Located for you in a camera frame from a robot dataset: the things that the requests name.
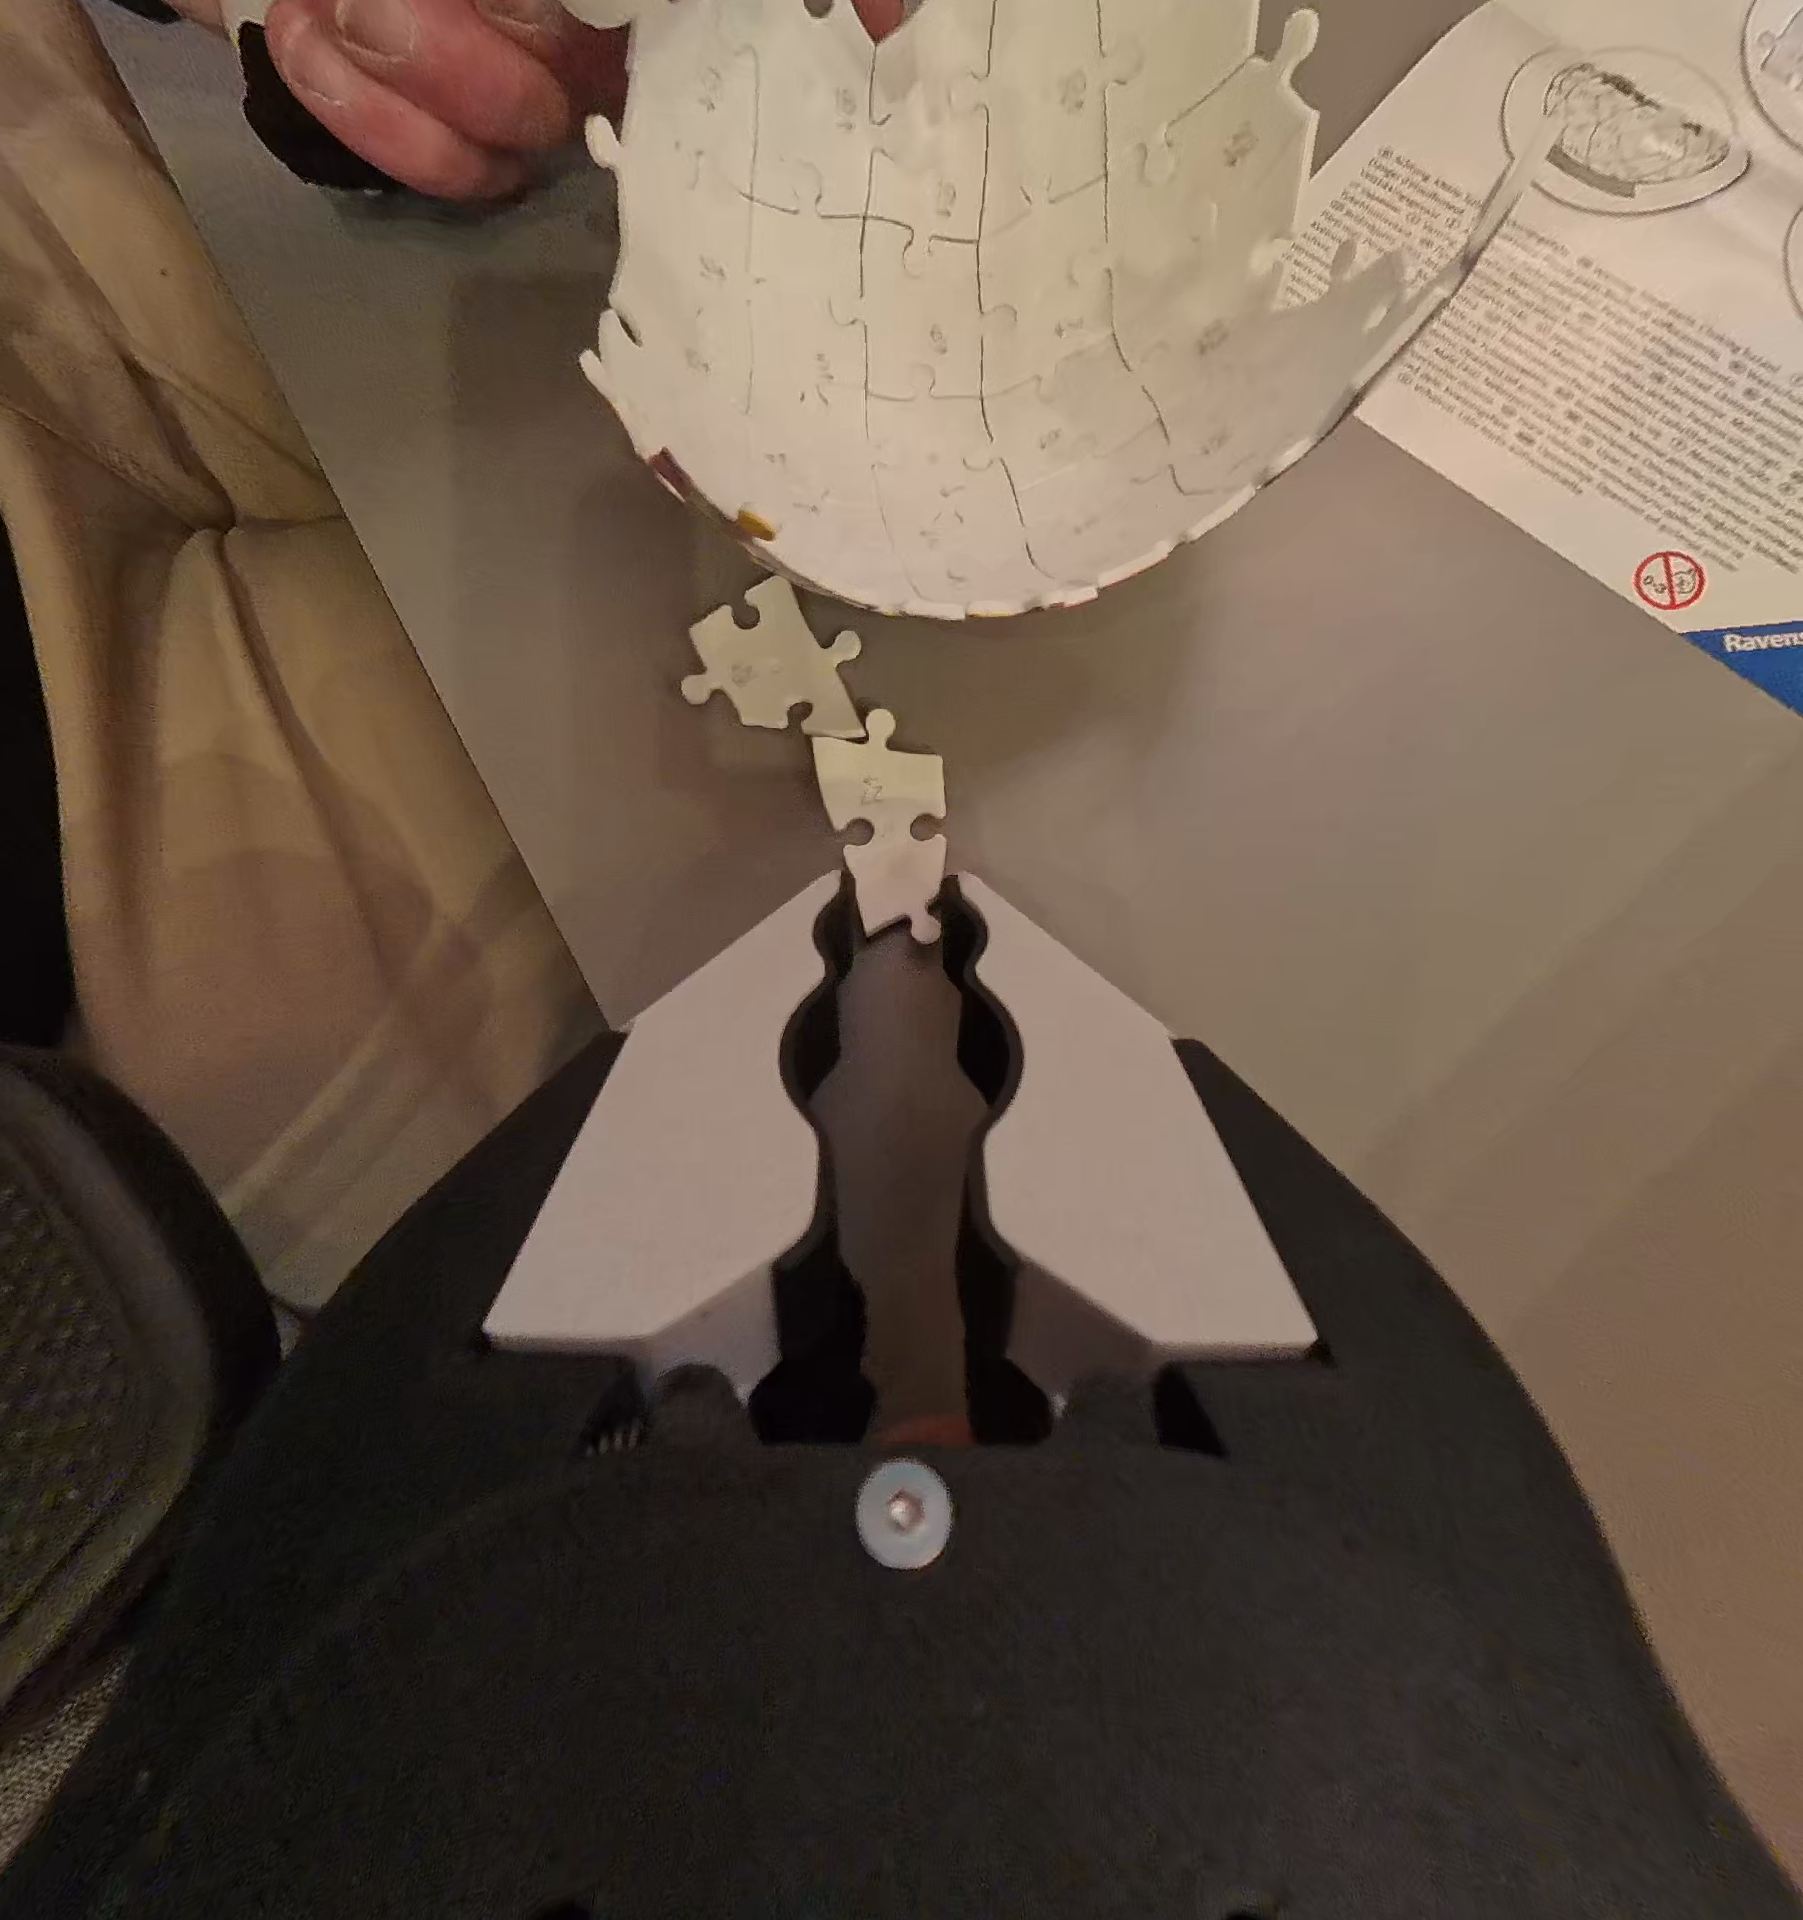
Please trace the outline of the white instruction sheet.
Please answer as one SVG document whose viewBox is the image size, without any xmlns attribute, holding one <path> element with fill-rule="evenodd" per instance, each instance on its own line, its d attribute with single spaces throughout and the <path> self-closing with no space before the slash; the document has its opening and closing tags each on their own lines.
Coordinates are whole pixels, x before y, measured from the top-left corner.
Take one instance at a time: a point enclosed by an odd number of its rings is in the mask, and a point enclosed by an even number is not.
<svg viewBox="0 0 1803 1920">
<path fill-rule="evenodd" d="M 1523 193 L 1359 419 L 1803 718 L 1803 2 L 1475 2 L 1303 198 L 1411 289 Z"/>
</svg>

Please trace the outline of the person's beige trouser leg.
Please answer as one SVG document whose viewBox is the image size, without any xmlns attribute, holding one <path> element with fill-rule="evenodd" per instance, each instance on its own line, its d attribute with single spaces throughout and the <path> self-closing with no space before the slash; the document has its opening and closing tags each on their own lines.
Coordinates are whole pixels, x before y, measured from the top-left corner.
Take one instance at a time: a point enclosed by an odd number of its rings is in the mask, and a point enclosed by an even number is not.
<svg viewBox="0 0 1803 1920">
<path fill-rule="evenodd" d="M 76 2 L 0 2 L 0 580 L 74 1051 L 315 1310 L 600 1008 Z"/>
</svg>

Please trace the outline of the white puzzle piece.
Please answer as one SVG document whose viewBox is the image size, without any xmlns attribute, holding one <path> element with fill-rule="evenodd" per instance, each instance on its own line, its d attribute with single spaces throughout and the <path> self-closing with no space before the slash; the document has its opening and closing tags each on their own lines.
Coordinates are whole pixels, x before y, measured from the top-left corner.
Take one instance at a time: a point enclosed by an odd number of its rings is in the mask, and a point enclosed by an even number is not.
<svg viewBox="0 0 1803 1920">
<path fill-rule="evenodd" d="M 868 725 L 838 677 L 861 657 L 861 636 L 846 630 L 820 644 L 779 576 L 748 586 L 743 604 L 748 624 L 726 604 L 691 624 L 699 669 L 682 677 L 682 700 L 706 706 L 722 694 L 746 727 L 785 732 L 799 716 L 808 736 L 864 739 Z"/>
<path fill-rule="evenodd" d="M 944 775 L 932 753 L 893 747 L 894 716 L 869 708 L 864 736 L 808 739 L 831 831 L 864 824 L 869 837 L 912 837 L 915 820 L 944 820 Z"/>
<path fill-rule="evenodd" d="M 944 854 L 944 837 L 915 839 L 910 831 L 843 845 L 838 857 L 868 940 L 893 927 L 902 927 L 924 949 L 939 940 L 934 901 L 944 882 Z"/>
</svg>

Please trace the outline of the partly built puzzle ball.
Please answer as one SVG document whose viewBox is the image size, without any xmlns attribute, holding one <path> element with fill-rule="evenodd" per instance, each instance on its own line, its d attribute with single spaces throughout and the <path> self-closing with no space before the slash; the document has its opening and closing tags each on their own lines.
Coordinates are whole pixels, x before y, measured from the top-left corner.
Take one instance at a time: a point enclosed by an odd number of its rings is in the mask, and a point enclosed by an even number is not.
<svg viewBox="0 0 1803 1920">
<path fill-rule="evenodd" d="M 1301 462 L 1456 293 L 1348 238 L 1285 300 L 1316 16 L 1256 2 L 568 2 L 627 31 L 587 385 L 794 586 L 921 620 L 1081 604 Z"/>
</svg>

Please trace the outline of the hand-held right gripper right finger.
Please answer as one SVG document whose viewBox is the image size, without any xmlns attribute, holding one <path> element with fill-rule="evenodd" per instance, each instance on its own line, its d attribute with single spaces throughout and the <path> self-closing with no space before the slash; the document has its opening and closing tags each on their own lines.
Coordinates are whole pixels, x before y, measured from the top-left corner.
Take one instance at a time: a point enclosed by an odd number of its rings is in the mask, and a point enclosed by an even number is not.
<svg viewBox="0 0 1803 1920">
<path fill-rule="evenodd" d="M 975 872 L 946 880 L 940 954 L 984 1099 L 964 1180 L 983 1352 L 1042 1403 L 1309 1352 L 1316 1322 L 1168 1024 Z"/>
</svg>

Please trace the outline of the black mesh office chair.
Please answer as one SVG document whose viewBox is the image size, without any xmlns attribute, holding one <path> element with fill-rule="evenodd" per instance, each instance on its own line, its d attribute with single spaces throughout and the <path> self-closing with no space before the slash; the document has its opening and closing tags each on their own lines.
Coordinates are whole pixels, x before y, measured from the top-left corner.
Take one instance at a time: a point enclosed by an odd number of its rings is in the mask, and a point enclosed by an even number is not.
<svg viewBox="0 0 1803 1920">
<path fill-rule="evenodd" d="M 146 1594 L 279 1362 L 172 1138 L 72 1056 L 0 1048 L 0 1736 Z"/>
</svg>

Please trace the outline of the person's left hand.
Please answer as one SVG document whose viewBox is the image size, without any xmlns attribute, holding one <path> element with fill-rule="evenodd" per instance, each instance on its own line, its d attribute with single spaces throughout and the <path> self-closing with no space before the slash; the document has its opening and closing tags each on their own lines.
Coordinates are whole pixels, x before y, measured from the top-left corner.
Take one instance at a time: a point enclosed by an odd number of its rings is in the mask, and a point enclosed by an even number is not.
<svg viewBox="0 0 1803 1920">
<path fill-rule="evenodd" d="M 505 202 L 625 103 L 625 29 L 564 2 L 273 2 L 289 93 L 345 151 L 433 202 Z"/>
</svg>

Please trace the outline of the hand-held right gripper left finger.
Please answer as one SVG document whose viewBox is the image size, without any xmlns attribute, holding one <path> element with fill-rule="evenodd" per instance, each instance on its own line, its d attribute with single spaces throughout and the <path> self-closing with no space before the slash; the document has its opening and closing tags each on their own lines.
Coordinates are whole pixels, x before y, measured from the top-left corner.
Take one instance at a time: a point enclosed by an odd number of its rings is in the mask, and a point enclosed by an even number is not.
<svg viewBox="0 0 1803 1920">
<path fill-rule="evenodd" d="M 858 1370 L 861 1288 L 812 1093 L 838 1056 L 843 876 L 808 882 L 642 1008 L 484 1318 L 505 1352 L 682 1367 L 748 1400 Z"/>
</svg>

